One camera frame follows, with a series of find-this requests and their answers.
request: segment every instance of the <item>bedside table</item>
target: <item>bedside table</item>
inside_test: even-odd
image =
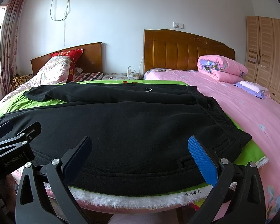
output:
[[[133,72],[133,77],[128,78],[126,72],[107,73],[102,80],[139,80],[138,74]]]

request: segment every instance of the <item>brown leather-padded headboard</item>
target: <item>brown leather-padded headboard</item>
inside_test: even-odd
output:
[[[66,48],[63,50],[51,52],[47,55],[35,58],[31,60],[31,66],[33,75],[36,75],[38,71],[49,61],[52,53],[60,51],[68,51],[74,49],[84,49],[83,54],[78,59],[76,67],[83,69],[84,73],[93,73],[93,72],[103,72],[102,68],[102,43],[91,43],[79,45],[71,48]]]
[[[202,55],[235,59],[233,49],[209,38],[169,29],[144,30],[144,72],[153,68],[197,70]]]

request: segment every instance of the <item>blue textured pad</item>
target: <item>blue textured pad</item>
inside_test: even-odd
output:
[[[211,184],[214,187],[218,181],[217,168],[209,158],[208,154],[202,148],[200,143],[193,136],[188,140],[188,149],[205,182]]]

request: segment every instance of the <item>red floral pillow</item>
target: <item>red floral pillow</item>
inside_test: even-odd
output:
[[[68,79],[66,82],[72,81],[72,77],[74,76],[74,71],[75,71],[77,60],[80,58],[80,56],[82,54],[83,54],[83,49],[62,51],[62,52],[57,52],[57,53],[51,54],[51,57],[58,56],[58,55],[70,57],[69,74],[68,74]]]

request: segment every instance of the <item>wardrobe drawer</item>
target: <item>wardrobe drawer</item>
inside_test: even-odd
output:
[[[270,96],[273,100],[280,104],[280,92],[272,87],[269,87]]]

